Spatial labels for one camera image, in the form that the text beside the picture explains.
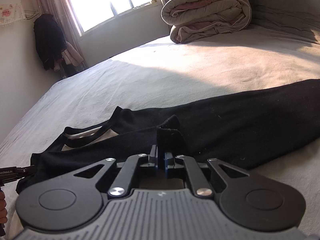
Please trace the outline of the person's left hand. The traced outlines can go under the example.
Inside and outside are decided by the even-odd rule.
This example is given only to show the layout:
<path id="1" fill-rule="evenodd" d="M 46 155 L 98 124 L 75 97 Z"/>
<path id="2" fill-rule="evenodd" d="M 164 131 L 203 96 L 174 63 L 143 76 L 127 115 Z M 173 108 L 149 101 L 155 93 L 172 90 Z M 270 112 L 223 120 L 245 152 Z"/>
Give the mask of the person's left hand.
<path id="1" fill-rule="evenodd" d="M 5 193 L 0 191 L 0 223 L 5 224 L 7 219 L 7 210 L 6 210 L 7 202 L 5 201 Z"/>

